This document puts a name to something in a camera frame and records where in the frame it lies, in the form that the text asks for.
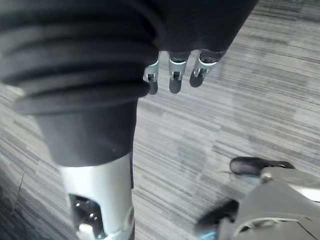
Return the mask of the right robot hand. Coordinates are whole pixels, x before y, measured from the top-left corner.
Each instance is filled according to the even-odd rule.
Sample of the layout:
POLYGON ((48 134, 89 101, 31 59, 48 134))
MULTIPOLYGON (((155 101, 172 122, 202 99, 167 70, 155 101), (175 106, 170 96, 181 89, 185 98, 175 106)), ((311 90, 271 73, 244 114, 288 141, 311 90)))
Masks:
POLYGON ((255 0, 3 0, 0 81, 24 95, 62 175, 82 240, 135 238, 132 203, 137 104, 157 91, 167 52, 182 72, 227 52, 255 0))

